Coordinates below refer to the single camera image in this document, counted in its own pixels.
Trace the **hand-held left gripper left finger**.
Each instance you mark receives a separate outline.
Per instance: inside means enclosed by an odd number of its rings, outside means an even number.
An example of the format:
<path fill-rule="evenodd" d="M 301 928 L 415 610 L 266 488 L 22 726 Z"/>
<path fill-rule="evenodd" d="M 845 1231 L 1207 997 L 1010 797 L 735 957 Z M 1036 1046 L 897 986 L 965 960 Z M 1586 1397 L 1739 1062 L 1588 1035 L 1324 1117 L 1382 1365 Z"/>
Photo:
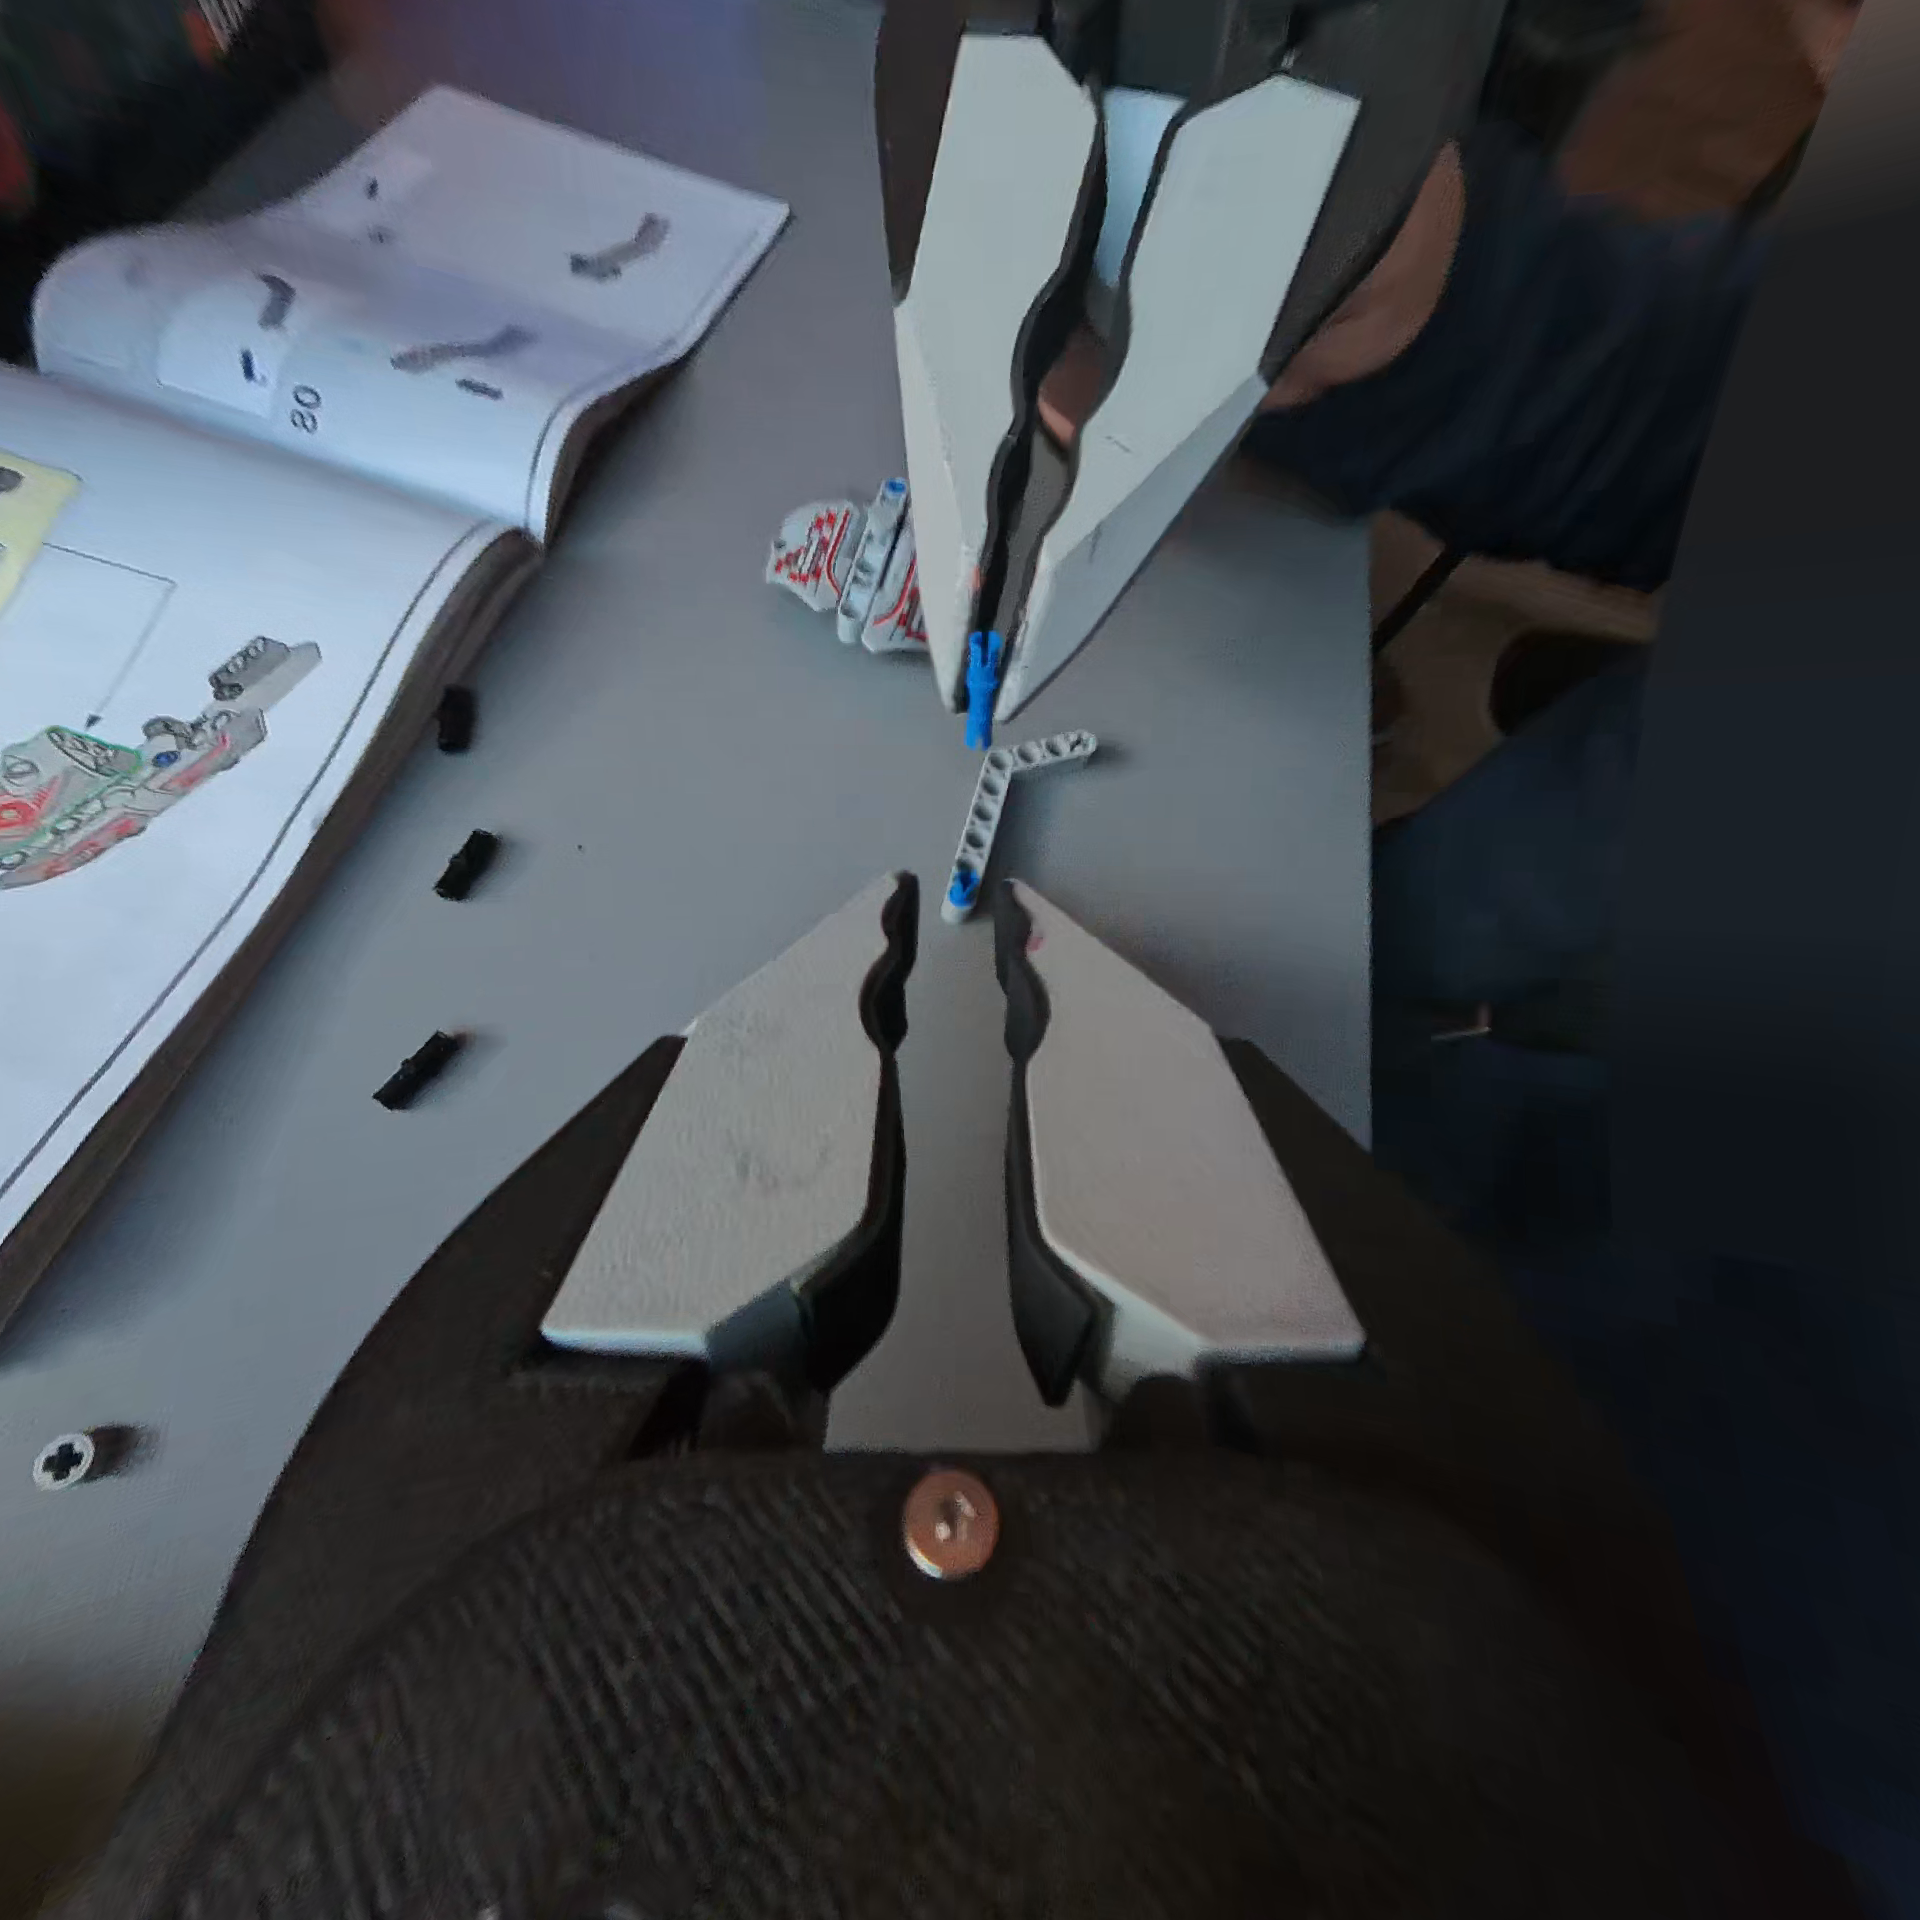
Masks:
<path fill-rule="evenodd" d="M 714 1002 L 539 1338 L 829 1397 L 897 1308 L 897 1051 L 920 888 L 890 872 Z"/>

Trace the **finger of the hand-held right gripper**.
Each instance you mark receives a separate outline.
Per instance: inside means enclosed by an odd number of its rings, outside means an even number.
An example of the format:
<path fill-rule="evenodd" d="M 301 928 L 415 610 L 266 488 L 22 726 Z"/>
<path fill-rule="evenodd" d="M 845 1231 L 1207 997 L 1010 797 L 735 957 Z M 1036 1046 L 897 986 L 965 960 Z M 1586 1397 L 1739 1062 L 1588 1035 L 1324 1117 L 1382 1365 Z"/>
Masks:
<path fill-rule="evenodd" d="M 1010 723 L 1092 638 L 1274 385 L 1271 329 L 1360 105 L 1275 75 L 1210 107 L 1102 99 L 1108 213 L 1096 290 L 1116 371 L 1075 437 L 1063 509 L 1008 638 Z"/>
<path fill-rule="evenodd" d="M 1033 433 L 1047 306 L 1075 286 L 1096 89 L 1036 32 L 891 36 L 891 323 L 927 657 L 966 712 Z"/>

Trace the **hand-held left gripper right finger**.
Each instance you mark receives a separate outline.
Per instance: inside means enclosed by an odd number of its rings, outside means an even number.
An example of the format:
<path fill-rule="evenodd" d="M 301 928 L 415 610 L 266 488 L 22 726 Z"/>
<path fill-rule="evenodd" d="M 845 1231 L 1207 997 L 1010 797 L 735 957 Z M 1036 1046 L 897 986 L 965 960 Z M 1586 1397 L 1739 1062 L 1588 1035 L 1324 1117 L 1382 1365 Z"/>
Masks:
<path fill-rule="evenodd" d="M 1023 880 L 994 911 L 1014 1328 L 1046 1406 L 1366 1332 L 1216 1031 Z"/>

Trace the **grey bent lego beam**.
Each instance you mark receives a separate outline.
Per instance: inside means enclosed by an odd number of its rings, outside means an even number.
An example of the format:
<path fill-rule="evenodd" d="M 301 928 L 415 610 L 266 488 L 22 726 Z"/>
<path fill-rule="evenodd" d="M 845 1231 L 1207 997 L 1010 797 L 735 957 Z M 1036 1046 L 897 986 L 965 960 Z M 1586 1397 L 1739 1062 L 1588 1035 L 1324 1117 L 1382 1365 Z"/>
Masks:
<path fill-rule="evenodd" d="M 1096 755 L 1096 733 L 1064 730 L 1028 743 L 998 743 L 981 755 L 973 800 L 942 899 L 945 925 L 966 925 L 985 896 L 998 826 L 1018 784 L 1083 765 Z"/>

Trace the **person's right forearm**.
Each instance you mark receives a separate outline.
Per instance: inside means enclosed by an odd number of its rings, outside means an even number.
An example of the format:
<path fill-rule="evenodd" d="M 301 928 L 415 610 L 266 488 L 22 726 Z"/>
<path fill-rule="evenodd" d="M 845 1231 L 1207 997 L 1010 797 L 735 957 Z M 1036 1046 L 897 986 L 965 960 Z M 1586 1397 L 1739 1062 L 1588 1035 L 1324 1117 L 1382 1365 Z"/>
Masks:
<path fill-rule="evenodd" d="M 1339 517 L 1658 593 L 1770 250 L 1757 216 L 1642 224 L 1571 198 L 1534 143 L 1483 125 L 1427 326 L 1245 447 Z"/>

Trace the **grey red printed lego assembly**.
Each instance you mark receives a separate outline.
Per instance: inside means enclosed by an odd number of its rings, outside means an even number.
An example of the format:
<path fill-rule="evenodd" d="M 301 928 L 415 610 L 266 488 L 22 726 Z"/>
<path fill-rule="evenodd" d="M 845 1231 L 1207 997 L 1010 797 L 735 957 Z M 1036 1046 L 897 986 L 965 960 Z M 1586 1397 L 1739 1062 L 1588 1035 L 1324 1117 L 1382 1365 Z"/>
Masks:
<path fill-rule="evenodd" d="M 868 657 L 927 652 L 910 491 L 890 476 L 868 502 L 825 499 L 781 517 L 766 582 L 829 616 L 835 638 Z"/>

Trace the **lego instruction booklet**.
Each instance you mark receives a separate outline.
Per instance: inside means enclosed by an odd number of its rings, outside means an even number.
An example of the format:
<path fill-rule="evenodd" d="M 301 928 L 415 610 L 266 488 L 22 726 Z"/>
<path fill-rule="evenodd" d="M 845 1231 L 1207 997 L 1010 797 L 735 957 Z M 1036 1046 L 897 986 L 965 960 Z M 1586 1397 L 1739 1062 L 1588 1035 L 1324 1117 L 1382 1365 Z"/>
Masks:
<path fill-rule="evenodd" d="M 429 88 L 83 242 L 3 368 L 3 1319 L 787 205 Z"/>

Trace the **grey lego axle connector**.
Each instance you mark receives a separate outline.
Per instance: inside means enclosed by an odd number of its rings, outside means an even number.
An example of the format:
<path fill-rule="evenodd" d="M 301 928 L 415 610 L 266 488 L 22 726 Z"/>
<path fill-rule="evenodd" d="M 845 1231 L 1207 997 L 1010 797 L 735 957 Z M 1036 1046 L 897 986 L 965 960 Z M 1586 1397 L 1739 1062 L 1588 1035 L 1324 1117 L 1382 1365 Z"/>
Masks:
<path fill-rule="evenodd" d="M 34 1452 L 31 1485 L 41 1494 L 65 1494 L 126 1477 L 146 1452 L 154 1452 L 154 1439 L 141 1428 L 68 1430 Z"/>

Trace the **person's right hand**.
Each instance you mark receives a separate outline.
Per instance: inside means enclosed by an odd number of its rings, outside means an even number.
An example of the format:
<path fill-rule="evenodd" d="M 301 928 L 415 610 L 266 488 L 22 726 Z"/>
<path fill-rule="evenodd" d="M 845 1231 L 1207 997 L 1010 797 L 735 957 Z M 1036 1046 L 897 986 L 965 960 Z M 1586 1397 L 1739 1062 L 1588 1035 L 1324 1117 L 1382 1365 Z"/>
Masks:
<path fill-rule="evenodd" d="M 1454 143 L 1434 157 L 1404 226 L 1373 270 L 1291 359 L 1262 403 L 1284 414 L 1373 378 L 1396 362 L 1433 322 L 1451 274 L 1466 213 L 1463 159 Z"/>

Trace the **person's dark blue pants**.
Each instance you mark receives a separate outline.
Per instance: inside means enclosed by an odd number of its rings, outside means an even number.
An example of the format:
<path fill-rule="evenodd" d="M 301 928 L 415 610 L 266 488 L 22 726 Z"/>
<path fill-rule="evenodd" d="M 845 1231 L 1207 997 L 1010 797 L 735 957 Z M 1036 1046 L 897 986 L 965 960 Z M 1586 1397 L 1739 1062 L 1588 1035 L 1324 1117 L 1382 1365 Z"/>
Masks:
<path fill-rule="evenodd" d="M 1918 1318 L 1620 1234 L 1612 960 L 1648 649 L 1373 836 L 1373 1156 L 1500 1269 L 1666 1511 L 1867 1918 L 1918 1915 Z"/>

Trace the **dark printed cardboard box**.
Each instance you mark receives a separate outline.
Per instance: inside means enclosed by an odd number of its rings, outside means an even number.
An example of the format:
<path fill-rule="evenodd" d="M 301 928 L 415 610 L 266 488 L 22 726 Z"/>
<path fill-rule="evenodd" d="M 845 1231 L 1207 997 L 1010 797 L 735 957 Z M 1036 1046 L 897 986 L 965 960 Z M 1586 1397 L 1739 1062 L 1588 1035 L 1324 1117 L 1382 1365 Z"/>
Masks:
<path fill-rule="evenodd" d="M 322 3 L 6 3 L 3 362 L 60 252 L 185 203 L 322 59 Z"/>

